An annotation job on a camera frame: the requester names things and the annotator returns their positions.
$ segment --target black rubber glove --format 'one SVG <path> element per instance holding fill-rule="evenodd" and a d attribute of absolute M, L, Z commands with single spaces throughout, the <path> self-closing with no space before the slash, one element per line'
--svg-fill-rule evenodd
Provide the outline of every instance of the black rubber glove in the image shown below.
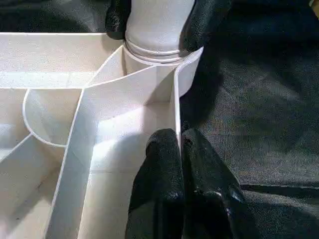
<path fill-rule="evenodd" d="M 186 238 L 257 239 L 239 183 L 207 139 L 189 129 L 182 140 Z"/>
<path fill-rule="evenodd" d="M 232 0 L 196 0 L 185 27 L 184 46 L 195 51 L 208 40 L 231 7 Z M 123 39 L 131 12 L 131 0 L 112 0 L 106 14 L 106 31 L 115 39 Z"/>
<path fill-rule="evenodd" d="M 181 238 L 184 184 L 181 159 L 172 129 L 155 132 L 132 189 L 126 239 Z"/>

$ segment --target black glove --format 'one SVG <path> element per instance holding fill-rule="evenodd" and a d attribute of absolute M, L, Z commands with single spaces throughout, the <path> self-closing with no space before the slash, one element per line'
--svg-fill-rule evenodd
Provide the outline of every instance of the black glove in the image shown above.
<path fill-rule="evenodd" d="M 188 238 L 257 239 L 239 183 L 196 129 L 183 133 Z"/>
<path fill-rule="evenodd" d="M 181 238 L 184 218 L 184 184 L 175 132 L 155 132 L 132 189 L 127 239 Z"/>
<path fill-rule="evenodd" d="M 209 142 L 187 130 L 181 161 L 174 131 L 163 129 L 134 180 L 126 239 L 179 239 L 183 228 L 186 238 L 258 238 L 237 180 Z"/>
<path fill-rule="evenodd" d="M 184 46 L 195 51 L 208 40 L 231 7 L 232 0 L 196 0 L 185 27 Z M 123 39 L 131 12 L 131 0 L 112 0 L 106 13 L 106 31 L 115 39 Z"/>

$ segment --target white tray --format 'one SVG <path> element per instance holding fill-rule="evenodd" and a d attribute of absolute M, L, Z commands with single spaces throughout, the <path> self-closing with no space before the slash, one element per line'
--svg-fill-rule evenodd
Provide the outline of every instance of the white tray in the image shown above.
<path fill-rule="evenodd" d="M 124 238 L 146 141 L 179 139 L 201 52 L 154 65 L 105 34 L 0 34 L 0 238 Z"/>

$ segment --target white partition wall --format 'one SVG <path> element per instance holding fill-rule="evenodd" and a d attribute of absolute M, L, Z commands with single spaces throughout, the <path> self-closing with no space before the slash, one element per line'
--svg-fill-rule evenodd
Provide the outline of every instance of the white partition wall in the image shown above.
<path fill-rule="evenodd" d="M 151 64 L 104 34 L 6 33 L 0 52 L 0 238 L 124 238 L 146 142 L 180 136 L 201 50 Z"/>

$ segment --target white compartment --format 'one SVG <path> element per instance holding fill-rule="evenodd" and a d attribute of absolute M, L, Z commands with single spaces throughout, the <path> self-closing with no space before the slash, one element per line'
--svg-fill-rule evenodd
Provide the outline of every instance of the white compartment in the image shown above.
<path fill-rule="evenodd" d="M 146 142 L 179 139 L 202 49 L 150 65 L 122 43 L 0 33 L 0 238 L 124 238 Z"/>
<path fill-rule="evenodd" d="M 122 43 L 99 33 L 1 33 L 0 87 L 82 87 Z"/>
<path fill-rule="evenodd" d="M 81 90 L 28 90 L 23 102 L 24 122 L 40 141 L 66 145 Z"/>
<path fill-rule="evenodd" d="M 25 92 L 21 89 L 0 89 L 0 160 L 29 134 L 22 118 Z"/>
<path fill-rule="evenodd" d="M 43 238 L 63 151 L 31 134 L 0 161 L 0 237 Z"/>
<path fill-rule="evenodd" d="M 171 66 L 152 66 L 84 90 L 47 238 L 124 238 L 146 142 L 179 121 L 173 72 Z"/>

